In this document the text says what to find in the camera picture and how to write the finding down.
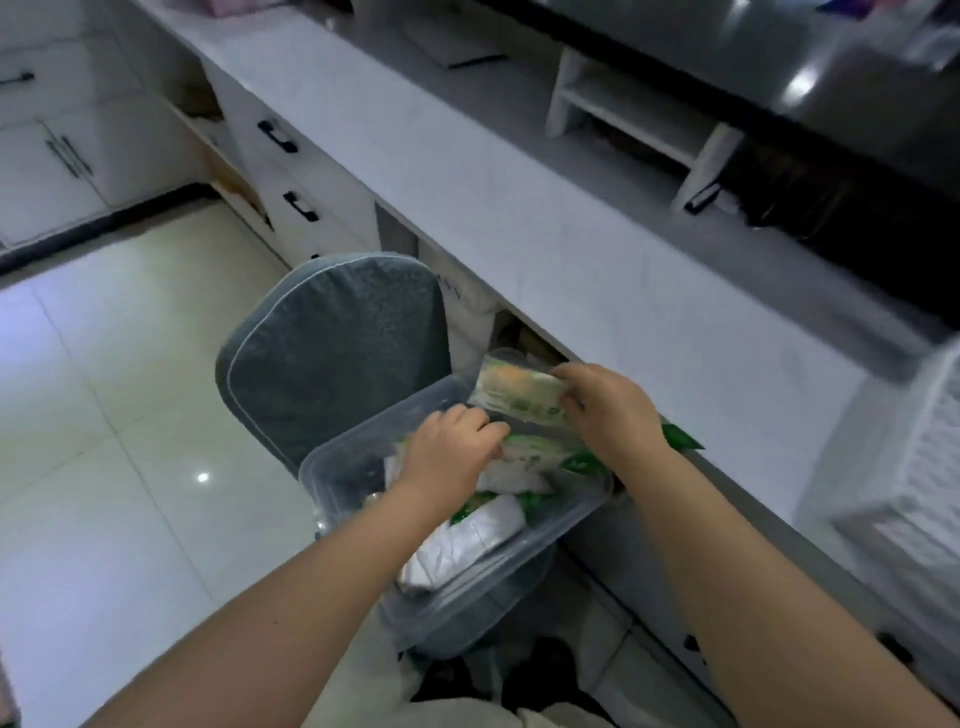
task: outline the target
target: white cabinet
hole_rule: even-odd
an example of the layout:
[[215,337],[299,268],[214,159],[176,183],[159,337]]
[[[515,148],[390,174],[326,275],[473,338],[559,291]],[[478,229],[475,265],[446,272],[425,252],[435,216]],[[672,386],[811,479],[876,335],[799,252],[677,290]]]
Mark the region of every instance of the white cabinet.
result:
[[238,142],[251,182],[276,233],[276,253],[291,268],[318,255],[365,253],[372,249],[327,214],[283,170],[252,153],[248,140]]
[[194,181],[199,162],[184,153],[180,121],[141,93],[45,120],[70,158],[112,207]]
[[106,211],[42,125],[0,131],[0,238],[17,245]]
[[212,63],[204,65],[233,136],[286,172],[325,212],[378,248],[373,193],[323,150]]
[[82,36],[104,27],[98,0],[0,0],[0,50]]
[[0,127],[115,98],[140,88],[111,36],[0,53]]

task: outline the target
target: shelf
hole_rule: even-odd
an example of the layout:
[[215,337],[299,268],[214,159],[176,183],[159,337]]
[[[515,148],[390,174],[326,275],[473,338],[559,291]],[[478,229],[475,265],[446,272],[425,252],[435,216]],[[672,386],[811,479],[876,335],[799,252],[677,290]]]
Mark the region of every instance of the shelf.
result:
[[274,231],[270,229],[249,202],[241,195],[230,192],[219,182],[211,182],[210,185],[217,190],[217,193],[224,199],[224,202],[247,223],[253,232],[259,235],[272,250],[276,248]]
[[692,168],[716,121],[619,73],[604,71],[561,89],[573,106]]
[[226,121],[194,118],[184,113],[183,110],[170,101],[170,99],[164,96],[158,96],[157,98],[159,98],[205,146],[209,147],[224,164],[240,177],[244,179],[247,178],[243,163],[239,160],[239,154],[234,149],[230,149],[230,147],[233,146],[233,140],[227,128]]

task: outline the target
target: white countertop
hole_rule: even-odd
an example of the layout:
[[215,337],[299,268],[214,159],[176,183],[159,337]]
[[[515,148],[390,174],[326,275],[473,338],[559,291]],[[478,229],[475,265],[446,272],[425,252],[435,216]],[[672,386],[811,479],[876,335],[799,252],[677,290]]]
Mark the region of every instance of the white countertop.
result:
[[863,368],[303,11],[134,2],[793,521]]

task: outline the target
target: cabinet handle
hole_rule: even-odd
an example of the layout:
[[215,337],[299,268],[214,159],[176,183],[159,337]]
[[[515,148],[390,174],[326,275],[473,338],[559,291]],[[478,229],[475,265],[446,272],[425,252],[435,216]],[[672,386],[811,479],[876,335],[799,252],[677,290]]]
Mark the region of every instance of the cabinet handle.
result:
[[53,142],[51,139],[47,139],[47,149],[53,152],[57,156],[57,159],[63,162],[63,166],[70,170],[71,175],[73,175],[77,179],[80,178],[80,175],[78,174],[77,170],[74,169],[73,165],[66,160],[66,157],[63,156],[63,152],[60,151],[60,147],[58,147],[57,144]]
[[283,199],[287,201],[290,207],[292,207],[294,210],[296,210],[301,215],[303,215],[304,219],[308,223],[315,223],[318,220],[320,220],[320,215],[315,210],[312,210],[307,205],[305,205],[303,203],[303,200],[301,200],[297,196],[296,192],[287,192],[283,196]]
[[28,84],[31,81],[36,81],[36,73],[33,71],[21,71],[19,76],[14,76],[10,79],[0,79],[0,85]]
[[284,138],[282,132],[278,131],[277,128],[266,119],[257,124],[256,128],[266,134],[276,146],[278,146],[288,155],[294,155],[300,151],[300,147],[297,146],[297,142],[295,142],[293,139]]
[[80,164],[80,168],[83,169],[86,174],[93,176],[93,167],[86,163],[86,160],[80,156],[80,153],[77,151],[77,148],[70,143],[70,140],[63,135],[60,137],[60,140],[63,142],[63,146],[66,147],[67,151],[73,155],[73,158]]

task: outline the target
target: floor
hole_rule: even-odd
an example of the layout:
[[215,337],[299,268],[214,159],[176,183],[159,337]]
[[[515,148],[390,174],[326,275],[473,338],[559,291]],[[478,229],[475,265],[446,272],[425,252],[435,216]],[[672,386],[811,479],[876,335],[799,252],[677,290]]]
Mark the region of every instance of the floor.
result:
[[[312,541],[311,499],[213,384],[283,274],[202,204],[0,279],[0,650],[25,728],[77,726]],[[623,725],[714,725],[570,562],[498,629],[501,666],[533,634],[566,637]],[[308,724],[387,712],[417,681],[368,619]]]

